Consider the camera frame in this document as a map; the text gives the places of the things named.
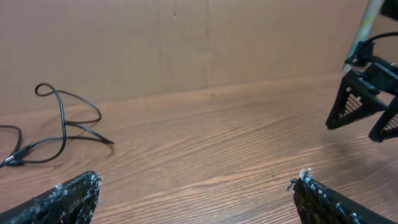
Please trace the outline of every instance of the wooden tabletop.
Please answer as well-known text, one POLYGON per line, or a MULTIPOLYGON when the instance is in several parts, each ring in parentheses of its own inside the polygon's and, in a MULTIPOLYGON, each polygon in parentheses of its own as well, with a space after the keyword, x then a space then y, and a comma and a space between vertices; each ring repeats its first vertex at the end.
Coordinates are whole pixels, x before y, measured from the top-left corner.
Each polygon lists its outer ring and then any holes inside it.
MULTIPOLYGON (((397 140, 368 138, 378 116, 334 131, 325 126, 340 78, 334 73, 100 103, 103 120, 93 129, 114 147, 74 140, 54 161, 3 167, 0 212, 94 170, 104 181, 93 223, 299 223, 285 187, 311 167, 320 182, 398 222, 397 140)), ((37 98, 43 100, 54 109, 2 115, 0 123, 21 127, 24 144, 60 135, 55 98, 37 98)), ((66 112, 69 119, 95 116, 80 105, 66 112)), ((0 131, 1 158, 15 141, 14 132, 0 131)), ((46 144, 30 158, 48 157, 59 145, 46 144)))

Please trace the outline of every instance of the table surface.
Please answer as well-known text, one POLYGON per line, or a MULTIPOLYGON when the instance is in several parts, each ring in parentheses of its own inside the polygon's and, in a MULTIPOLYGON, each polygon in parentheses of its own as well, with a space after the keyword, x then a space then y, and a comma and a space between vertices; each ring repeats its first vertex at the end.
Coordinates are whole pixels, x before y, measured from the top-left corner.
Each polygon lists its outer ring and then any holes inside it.
MULTIPOLYGON (((378 116, 334 131, 325 126, 340 78, 331 73, 99 103, 103 120, 93 129, 114 147, 74 140, 54 161, 3 167, 0 212, 95 170, 104 180, 94 223, 299 223, 285 187, 311 167, 320 182, 398 222, 397 140, 368 139, 378 116)), ((56 105, 54 97, 37 100, 56 105)), ((95 116, 82 105, 66 113, 95 116)), ((55 108, 2 115, 0 123, 20 126, 28 144, 60 135, 59 117, 55 108)), ((0 131, 2 158, 15 141, 14 132, 0 131)), ((48 157, 59 145, 29 157, 48 157)))

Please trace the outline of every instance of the wooden table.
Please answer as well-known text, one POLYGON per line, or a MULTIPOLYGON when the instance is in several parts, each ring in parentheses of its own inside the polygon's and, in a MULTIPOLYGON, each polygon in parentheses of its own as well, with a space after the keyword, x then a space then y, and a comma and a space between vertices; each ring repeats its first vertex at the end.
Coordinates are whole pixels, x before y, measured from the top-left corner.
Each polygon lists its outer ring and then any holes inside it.
MULTIPOLYGON (((326 117, 340 74, 270 80, 97 104, 94 130, 113 140, 70 141, 52 162, 0 169, 0 212, 86 171, 99 172, 93 223, 299 223, 289 179, 311 167, 316 179, 398 222, 397 140, 368 139, 377 117, 329 131, 326 117)), ((53 110, 0 116, 24 143, 60 135, 53 110)), ((68 106, 67 118, 95 113, 68 106)), ((68 128, 68 133, 79 133, 68 128)), ((0 132, 0 156, 15 133, 0 132)), ((44 158, 60 143, 31 158, 44 158)))

